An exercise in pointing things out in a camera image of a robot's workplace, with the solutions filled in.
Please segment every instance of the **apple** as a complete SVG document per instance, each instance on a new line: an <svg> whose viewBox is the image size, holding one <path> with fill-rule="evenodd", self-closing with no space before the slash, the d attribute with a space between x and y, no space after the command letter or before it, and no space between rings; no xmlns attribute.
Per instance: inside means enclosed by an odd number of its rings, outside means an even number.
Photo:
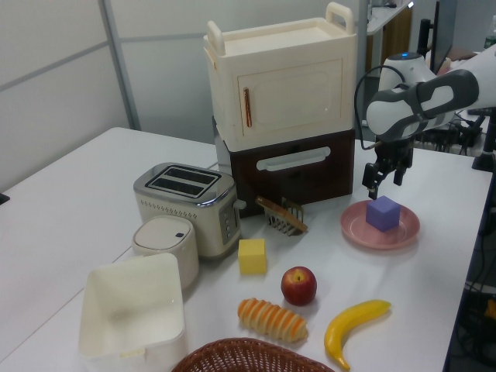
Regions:
<svg viewBox="0 0 496 372"><path fill-rule="evenodd" d="M305 306L315 298L317 279L307 267L293 267L282 276L281 290L287 302Z"/></svg>

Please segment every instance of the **banana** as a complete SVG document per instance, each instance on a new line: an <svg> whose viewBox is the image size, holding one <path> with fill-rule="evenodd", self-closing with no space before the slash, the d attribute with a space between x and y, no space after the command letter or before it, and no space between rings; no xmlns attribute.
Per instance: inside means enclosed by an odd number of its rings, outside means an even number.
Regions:
<svg viewBox="0 0 496 372"><path fill-rule="evenodd" d="M388 312L391 304L383 300L370 300L347 308L338 314L325 331L325 351L344 370L350 370L350 365L343 356L343 338L356 326Z"/></svg>

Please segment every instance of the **woven basket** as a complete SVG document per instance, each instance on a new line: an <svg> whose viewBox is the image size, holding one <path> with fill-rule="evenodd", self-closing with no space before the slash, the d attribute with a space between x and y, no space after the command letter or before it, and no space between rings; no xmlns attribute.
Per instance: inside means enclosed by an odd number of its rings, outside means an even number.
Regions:
<svg viewBox="0 0 496 372"><path fill-rule="evenodd" d="M220 339L186 356L173 372L334 372L322 363L259 339Z"/></svg>

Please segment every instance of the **yellow sponge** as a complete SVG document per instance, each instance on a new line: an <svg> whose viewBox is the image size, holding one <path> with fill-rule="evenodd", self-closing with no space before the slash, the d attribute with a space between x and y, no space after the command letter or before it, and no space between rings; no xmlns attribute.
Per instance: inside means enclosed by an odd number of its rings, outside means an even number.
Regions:
<svg viewBox="0 0 496 372"><path fill-rule="evenodd" d="M241 274L266 273L265 239L240 239L238 261Z"/></svg>

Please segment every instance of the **computer screen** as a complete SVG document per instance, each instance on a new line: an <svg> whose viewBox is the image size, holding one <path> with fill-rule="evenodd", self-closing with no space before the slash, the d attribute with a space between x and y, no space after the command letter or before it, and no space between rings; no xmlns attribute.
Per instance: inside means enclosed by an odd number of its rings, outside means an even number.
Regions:
<svg viewBox="0 0 496 372"><path fill-rule="evenodd" d="M457 0L438 0L436 2L430 65L430 69L434 74L439 72L453 45L456 3Z"/></svg>

